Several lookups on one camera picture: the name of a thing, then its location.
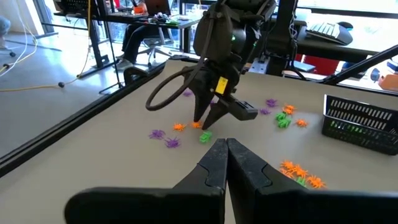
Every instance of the black cable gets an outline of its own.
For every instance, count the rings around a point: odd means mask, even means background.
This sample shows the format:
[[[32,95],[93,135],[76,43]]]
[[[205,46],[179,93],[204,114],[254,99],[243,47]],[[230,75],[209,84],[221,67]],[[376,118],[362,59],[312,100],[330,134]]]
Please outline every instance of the black cable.
[[[179,71],[169,77],[167,77],[164,81],[162,81],[156,88],[155,90],[149,95],[148,100],[145,104],[145,107],[147,108],[147,110],[149,111],[157,111],[162,109],[163,107],[169,105],[171,102],[173,102],[175,99],[177,99],[177,97],[179,97],[186,88],[188,88],[189,84],[193,81],[193,79],[196,77],[196,75],[198,74],[199,70],[202,68],[204,62],[205,62],[205,56],[207,53],[207,50],[209,48],[210,45],[210,39],[211,39],[211,34],[213,32],[213,26],[214,26],[214,18],[210,18],[210,23],[209,23],[209,27],[208,27],[208,31],[207,31],[207,36],[206,36],[206,40],[205,40],[205,46],[204,49],[201,52],[201,56],[199,59],[198,64],[196,65],[195,68],[189,69],[189,70],[182,70]],[[158,94],[158,92],[164,87],[166,86],[166,84],[168,84],[170,81],[172,81],[174,78],[177,78],[181,75],[184,75],[188,72],[191,72],[188,80],[186,82],[184,82],[184,84],[182,84],[182,86],[175,92],[173,93],[171,96],[169,96],[166,100],[164,100],[163,102],[160,102],[157,105],[151,106],[150,104],[152,103],[152,100],[155,98],[156,94]]]

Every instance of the keyboard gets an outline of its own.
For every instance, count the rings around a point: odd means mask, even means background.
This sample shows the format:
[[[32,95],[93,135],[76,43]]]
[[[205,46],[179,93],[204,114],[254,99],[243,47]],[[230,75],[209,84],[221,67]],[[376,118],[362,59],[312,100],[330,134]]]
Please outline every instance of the keyboard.
[[[318,23],[307,27],[305,31],[312,36],[342,45],[348,45],[353,41],[353,36],[350,32],[339,24]]]

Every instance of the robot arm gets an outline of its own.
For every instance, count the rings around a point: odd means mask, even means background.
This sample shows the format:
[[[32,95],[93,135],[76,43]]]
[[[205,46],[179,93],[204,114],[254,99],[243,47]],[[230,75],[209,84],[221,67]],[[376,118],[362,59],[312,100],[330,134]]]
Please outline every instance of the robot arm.
[[[219,0],[211,5],[198,24],[193,43],[195,53],[200,56],[198,64],[164,80],[147,100],[146,108],[159,110],[189,88],[195,95],[195,122],[203,116],[214,96],[219,98],[216,104],[211,105],[203,129],[227,113],[241,121],[254,119],[257,109],[231,94],[236,91],[240,74],[260,39],[262,24],[271,18],[275,7],[274,0]],[[181,75],[184,76],[184,84],[164,102],[151,106],[157,92]]]

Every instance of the wire basket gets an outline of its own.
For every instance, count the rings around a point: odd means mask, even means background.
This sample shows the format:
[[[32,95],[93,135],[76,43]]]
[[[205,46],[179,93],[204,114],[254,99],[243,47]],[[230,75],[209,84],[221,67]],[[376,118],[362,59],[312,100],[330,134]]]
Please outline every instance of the wire basket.
[[[397,132],[398,111],[325,95],[323,135],[394,156]]]

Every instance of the cable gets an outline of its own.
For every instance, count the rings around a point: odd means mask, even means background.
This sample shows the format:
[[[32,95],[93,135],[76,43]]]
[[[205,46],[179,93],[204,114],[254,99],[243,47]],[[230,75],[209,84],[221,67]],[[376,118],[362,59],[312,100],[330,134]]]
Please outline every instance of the cable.
[[[19,15],[19,17],[20,17],[20,19],[21,19],[21,16],[20,16],[20,14],[21,14],[21,8],[20,8],[18,2],[17,2],[17,6],[18,6],[18,15]],[[84,69],[85,69],[86,66],[87,66],[88,57],[90,56],[90,29],[91,29],[91,1],[90,1],[90,0],[88,0],[87,21],[88,21],[88,22],[87,22],[87,23],[88,23],[88,25],[87,25],[87,30],[88,30],[88,50],[87,50],[86,60],[85,60],[85,63],[84,63],[83,68],[81,69],[80,74],[77,75],[75,79],[73,79],[73,80],[71,80],[71,81],[69,81],[69,82],[66,82],[66,83],[64,83],[64,82],[59,82],[57,85],[41,85],[41,86],[32,86],[32,87],[25,87],[25,88],[3,89],[3,90],[0,90],[0,92],[36,90],[36,89],[41,89],[41,88],[59,88],[59,87],[60,87],[60,88],[63,88],[63,87],[65,87],[66,85],[72,84],[73,82],[75,82],[76,80],[78,80],[78,79],[81,77],[81,74],[83,74]],[[21,19],[21,22],[22,22],[22,25],[24,26],[25,38],[26,38],[26,45],[25,45],[25,47],[27,48],[26,27],[25,27],[25,25],[24,25],[22,19]]]
[[[7,71],[5,71],[3,74],[1,74],[0,77],[2,77],[2,76],[5,75],[7,72],[9,72],[10,70],[12,70],[12,69],[15,67],[15,64],[17,64],[17,63],[19,62],[19,60],[21,59],[21,57],[25,54],[25,52],[26,52],[26,50],[27,50],[26,27],[25,27],[24,22],[22,21],[21,12],[19,11],[19,9],[17,10],[17,14],[18,14],[19,21],[21,22],[21,24],[22,24],[22,26],[23,26],[23,28],[24,28],[24,33],[25,33],[25,48],[24,48],[24,51],[21,53],[21,55],[17,58],[17,60],[12,64],[11,68],[9,68]]]
[[[17,2],[17,7],[18,7],[18,11],[19,12],[21,12],[21,6],[19,5],[19,2]],[[37,39],[36,39],[36,37],[33,35],[33,33],[32,33],[32,31],[31,31],[31,29],[30,29],[30,27],[29,27],[29,25],[27,25],[26,23],[25,23],[25,21],[26,21],[26,18],[25,18],[25,16],[22,14],[22,25],[23,25],[23,27],[24,27],[24,30],[26,29],[26,30],[28,30],[28,32],[29,32],[29,34],[32,36],[32,38],[33,38],[33,42],[34,42],[34,44],[35,44],[35,49],[34,49],[34,51],[32,52],[32,53],[30,53],[29,55],[26,55],[24,58],[22,58],[22,59],[20,59],[20,60],[16,60],[14,63],[10,63],[10,64],[8,64],[8,65],[15,65],[15,64],[17,64],[17,63],[19,63],[19,62],[22,62],[22,61],[24,61],[25,59],[27,59],[27,58],[29,58],[30,56],[32,56],[33,54],[35,54],[36,53],[36,51],[37,51]],[[0,73],[1,72],[3,72],[4,70],[6,69],[6,67],[3,67],[2,69],[0,69]],[[6,71],[6,72],[4,72],[3,74],[1,74],[0,75],[0,77],[2,77],[3,75],[5,75],[10,69],[12,69],[12,67],[11,68],[8,68],[8,70]]]
[[[177,99],[178,96],[181,95],[182,92],[184,92],[184,90],[189,86],[189,84],[193,81],[193,79],[196,77],[196,75],[198,74],[199,70],[203,67],[203,64],[205,62],[205,57],[206,57],[206,53],[207,50],[209,48],[210,45],[210,39],[211,39],[211,34],[213,33],[213,26],[214,26],[214,18],[210,18],[210,23],[209,23],[209,27],[207,30],[207,36],[206,36],[206,40],[205,40],[205,45],[204,48],[201,52],[201,56],[199,59],[198,64],[196,65],[195,68],[191,68],[188,70],[182,70],[179,71],[169,77],[167,77],[164,81],[162,81],[156,88],[155,90],[149,95],[148,100],[145,104],[145,107],[147,108],[147,110],[149,111],[156,111],[156,110],[160,110],[163,107],[169,105],[171,102],[173,102],[175,99]],[[152,103],[152,100],[155,98],[156,94],[158,94],[158,92],[164,87],[166,86],[166,84],[168,84],[170,81],[172,81],[174,78],[177,78],[181,75],[187,74],[191,72],[189,78],[187,81],[185,81],[182,86],[175,92],[173,93],[171,96],[169,96],[166,100],[164,100],[163,102],[160,102],[157,105],[151,106],[150,104]]]

